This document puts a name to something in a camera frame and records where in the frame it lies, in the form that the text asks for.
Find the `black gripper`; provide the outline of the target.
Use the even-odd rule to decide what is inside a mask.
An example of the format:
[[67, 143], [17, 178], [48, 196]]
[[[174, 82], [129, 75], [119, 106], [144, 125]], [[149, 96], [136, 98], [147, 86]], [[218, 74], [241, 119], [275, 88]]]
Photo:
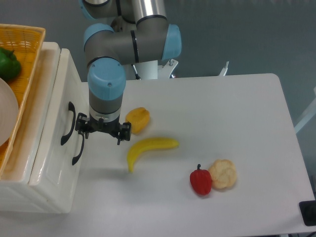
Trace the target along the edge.
[[117, 145], [120, 145], [121, 141], [130, 141], [131, 123], [124, 122], [120, 124], [119, 117], [111, 122], [101, 122], [93, 118], [89, 119], [86, 114], [78, 113], [75, 122], [75, 131], [79, 135], [83, 135], [85, 139], [88, 139], [89, 134], [93, 132], [107, 133], [112, 137], [117, 137]]

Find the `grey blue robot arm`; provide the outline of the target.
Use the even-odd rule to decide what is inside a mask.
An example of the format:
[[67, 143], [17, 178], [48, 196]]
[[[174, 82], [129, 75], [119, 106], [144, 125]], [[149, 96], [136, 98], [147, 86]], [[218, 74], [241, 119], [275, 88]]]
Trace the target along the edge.
[[82, 0], [79, 5], [88, 18], [121, 17], [135, 24], [132, 30], [116, 31], [96, 23], [85, 30], [89, 114], [80, 113], [75, 125], [83, 139], [102, 132], [128, 141], [131, 124], [119, 122], [126, 85], [124, 67], [179, 56], [180, 30], [168, 22], [162, 0]]

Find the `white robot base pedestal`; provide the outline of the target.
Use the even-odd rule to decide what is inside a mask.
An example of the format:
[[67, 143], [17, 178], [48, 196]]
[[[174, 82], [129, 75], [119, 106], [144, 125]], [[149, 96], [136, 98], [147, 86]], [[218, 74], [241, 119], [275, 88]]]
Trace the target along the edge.
[[[157, 79], [158, 78], [158, 61], [149, 61], [144, 63], [134, 64], [138, 76], [141, 79]], [[136, 79], [135, 71], [132, 65], [123, 66], [127, 80]]]

